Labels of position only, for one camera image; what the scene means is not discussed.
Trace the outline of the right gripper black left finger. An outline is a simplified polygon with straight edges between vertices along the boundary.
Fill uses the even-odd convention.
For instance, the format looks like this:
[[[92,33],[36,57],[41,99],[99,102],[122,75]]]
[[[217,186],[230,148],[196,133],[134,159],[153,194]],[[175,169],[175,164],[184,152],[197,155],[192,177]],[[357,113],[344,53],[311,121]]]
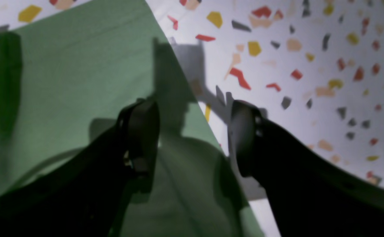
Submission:
[[[106,237],[131,181],[150,192],[159,107],[138,99],[63,166],[0,196],[0,237]]]

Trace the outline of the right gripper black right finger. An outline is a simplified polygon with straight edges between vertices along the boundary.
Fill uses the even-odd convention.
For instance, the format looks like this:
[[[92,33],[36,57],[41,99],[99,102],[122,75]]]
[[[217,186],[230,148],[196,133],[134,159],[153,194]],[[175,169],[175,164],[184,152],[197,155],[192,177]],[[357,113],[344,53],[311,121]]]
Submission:
[[[235,100],[229,126],[239,173],[266,191],[282,237],[384,237],[384,189],[330,164]]]

